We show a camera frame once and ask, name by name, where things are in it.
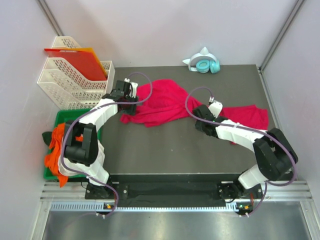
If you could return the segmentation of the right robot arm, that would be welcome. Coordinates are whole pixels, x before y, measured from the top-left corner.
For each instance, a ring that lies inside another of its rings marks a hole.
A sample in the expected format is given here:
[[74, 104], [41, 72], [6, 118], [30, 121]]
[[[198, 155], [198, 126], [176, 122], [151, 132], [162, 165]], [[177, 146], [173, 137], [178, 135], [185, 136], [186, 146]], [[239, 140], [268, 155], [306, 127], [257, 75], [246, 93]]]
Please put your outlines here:
[[245, 198], [252, 188], [267, 181], [278, 181], [294, 168], [298, 156], [278, 128], [260, 130], [215, 116], [206, 105], [192, 111], [195, 128], [207, 136], [240, 145], [255, 155], [256, 164], [241, 173], [230, 185], [230, 198]]

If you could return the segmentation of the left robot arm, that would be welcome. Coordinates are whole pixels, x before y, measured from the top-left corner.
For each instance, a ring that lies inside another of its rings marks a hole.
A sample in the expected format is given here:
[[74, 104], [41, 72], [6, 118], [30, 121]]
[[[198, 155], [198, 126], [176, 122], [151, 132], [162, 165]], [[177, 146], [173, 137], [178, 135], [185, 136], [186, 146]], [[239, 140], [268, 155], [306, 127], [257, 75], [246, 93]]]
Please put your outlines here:
[[102, 96], [98, 104], [76, 121], [65, 124], [58, 169], [64, 176], [83, 174], [102, 198], [109, 198], [114, 191], [108, 183], [110, 174], [104, 169], [104, 147], [98, 139], [100, 128], [119, 112], [136, 113], [138, 84], [128, 78], [118, 80], [110, 93]]

